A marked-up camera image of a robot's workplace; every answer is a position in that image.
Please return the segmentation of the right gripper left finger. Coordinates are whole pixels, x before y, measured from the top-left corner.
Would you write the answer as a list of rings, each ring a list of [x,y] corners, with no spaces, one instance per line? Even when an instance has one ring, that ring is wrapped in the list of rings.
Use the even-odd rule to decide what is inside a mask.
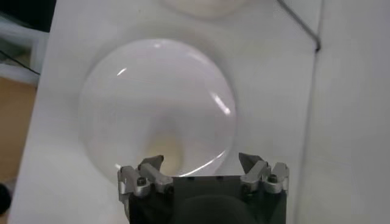
[[[164,159],[163,155],[157,155],[143,159],[136,168],[120,166],[117,172],[119,201],[126,201],[131,195],[147,197],[152,187],[160,194],[173,192],[173,177],[160,172]]]

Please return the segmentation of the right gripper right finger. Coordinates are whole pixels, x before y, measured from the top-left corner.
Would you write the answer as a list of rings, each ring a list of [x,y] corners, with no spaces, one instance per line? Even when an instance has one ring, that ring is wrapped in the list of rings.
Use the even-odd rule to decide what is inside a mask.
[[[269,194],[288,191],[289,167],[285,163],[275,163],[272,167],[258,155],[239,153],[238,157],[244,170],[239,180],[248,192],[255,192],[260,186]]]

